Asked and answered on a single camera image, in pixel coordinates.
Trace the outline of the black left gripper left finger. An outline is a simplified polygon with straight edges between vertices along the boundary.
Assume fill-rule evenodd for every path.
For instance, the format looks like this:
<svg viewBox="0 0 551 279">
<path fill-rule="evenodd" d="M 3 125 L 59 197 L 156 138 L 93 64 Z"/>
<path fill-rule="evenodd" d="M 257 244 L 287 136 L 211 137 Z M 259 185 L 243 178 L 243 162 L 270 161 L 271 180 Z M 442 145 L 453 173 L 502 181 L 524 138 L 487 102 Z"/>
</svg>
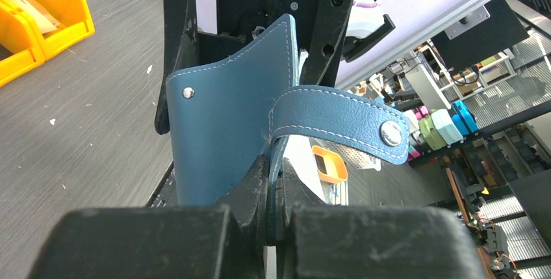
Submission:
<svg viewBox="0 0 551 279">
<path fill-rule="evenodd" d="M 269 159 L 212 206 L 92 208 L 65 214 L 30 278 L 264 278 Z"/>
</svg>

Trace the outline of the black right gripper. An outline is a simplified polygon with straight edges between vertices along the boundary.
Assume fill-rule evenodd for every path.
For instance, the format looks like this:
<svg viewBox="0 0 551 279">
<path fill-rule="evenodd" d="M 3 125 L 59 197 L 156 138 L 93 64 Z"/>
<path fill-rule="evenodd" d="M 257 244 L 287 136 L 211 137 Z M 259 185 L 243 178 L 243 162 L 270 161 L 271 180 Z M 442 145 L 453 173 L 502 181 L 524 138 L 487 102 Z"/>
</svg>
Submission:
<svg viewBox="0 0 551 279">
<path fill-rule="evenodd" d="M 199 33 L 196 0 L 162 0 L 164 64 L 154 126 L 159 135 L 170 131 L 166 83 L 177 70 L 207 64 L 231 55 L 262 36 L 284 14 L 295 19 L 296 52 L 308 54 L 302 85 L 334 87 L 340 61 L 362 42 L 347 36 L 353 0 L 216 0 L 214 35 Z"/>
</svg>

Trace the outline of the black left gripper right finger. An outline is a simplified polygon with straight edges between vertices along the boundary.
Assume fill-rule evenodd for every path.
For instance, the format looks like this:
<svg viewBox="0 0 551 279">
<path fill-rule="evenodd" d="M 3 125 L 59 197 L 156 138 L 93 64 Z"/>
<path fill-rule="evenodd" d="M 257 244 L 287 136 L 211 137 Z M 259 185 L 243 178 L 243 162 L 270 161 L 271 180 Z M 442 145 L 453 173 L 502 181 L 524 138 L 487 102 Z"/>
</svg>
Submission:
<svg viewBox="0 0 551 279">
<path fill-rule="evenodd" d="M 278 278 L 485 278 L 467 229 L 438 207 L 330 206 L 273 163 Z"/>
</svg>

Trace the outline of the blue leather card holder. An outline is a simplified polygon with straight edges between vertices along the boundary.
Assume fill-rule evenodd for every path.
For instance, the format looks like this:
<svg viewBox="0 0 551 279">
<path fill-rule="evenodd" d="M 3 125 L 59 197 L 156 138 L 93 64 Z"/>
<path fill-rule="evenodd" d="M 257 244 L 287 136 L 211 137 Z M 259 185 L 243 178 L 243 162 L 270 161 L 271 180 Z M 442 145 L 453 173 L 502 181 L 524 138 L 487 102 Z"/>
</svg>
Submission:
<svg viewBox="0 0 551 279">
<path fill-rule="evenodd" d="M 354 94 L 299 82 L 295 19 L 284 14 L 244 48 L 166 80 L 180 206 L 210 206 L 238 184 L 259 155 L 268 189 L 291 135 L 302 135 L 399 165 L 407 159 L 407 118 Z"/>
</svg>

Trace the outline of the yellow three-compartment bin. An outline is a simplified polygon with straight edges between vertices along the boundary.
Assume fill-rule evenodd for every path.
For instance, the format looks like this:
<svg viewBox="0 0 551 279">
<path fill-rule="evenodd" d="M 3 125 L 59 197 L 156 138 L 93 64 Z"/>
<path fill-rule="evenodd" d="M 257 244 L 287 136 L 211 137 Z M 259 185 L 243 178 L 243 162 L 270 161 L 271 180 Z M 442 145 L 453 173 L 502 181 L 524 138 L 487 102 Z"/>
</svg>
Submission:
<svg viewBox="0 0 551 279">
<path fill-rule="evenodd" d="M 1 84 L 94 32 L 86 0 L 1 0 Z"/>
</svg>

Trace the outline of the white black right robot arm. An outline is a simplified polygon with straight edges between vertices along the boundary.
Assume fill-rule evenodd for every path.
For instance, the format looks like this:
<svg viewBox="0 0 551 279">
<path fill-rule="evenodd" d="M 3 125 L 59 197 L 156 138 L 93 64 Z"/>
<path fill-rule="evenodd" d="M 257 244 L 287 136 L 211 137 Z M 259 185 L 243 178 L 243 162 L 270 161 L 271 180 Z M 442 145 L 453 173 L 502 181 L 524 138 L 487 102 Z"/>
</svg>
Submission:
<svg viewBox="0 0 551 279">
<path fill-rule="evenodd" d="M 228 58 L 290 14 L 309 55 L 300 83 L 334 86 L 341 60 L 358 59 L 395 28 L 378 0 L 216 0 L 215 33 L 199 30 L 196 0 L 163 0 L 163 10 L 164 77 Z"/>
</svg>

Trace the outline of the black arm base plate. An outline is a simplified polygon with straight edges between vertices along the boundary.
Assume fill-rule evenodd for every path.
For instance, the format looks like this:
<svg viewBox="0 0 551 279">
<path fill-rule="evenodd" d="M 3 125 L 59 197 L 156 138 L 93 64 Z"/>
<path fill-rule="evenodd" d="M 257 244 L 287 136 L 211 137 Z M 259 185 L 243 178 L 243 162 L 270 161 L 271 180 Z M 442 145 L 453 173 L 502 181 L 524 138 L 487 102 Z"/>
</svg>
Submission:
<svg viewBox="0 0 551 279">
<path fill-rule="evenodd" d="M 177 205 L 177 189 L 173 163 L 170 164 L 161 181 L 154 189 L 146 207 L 172 207 Z"/>
</svg>

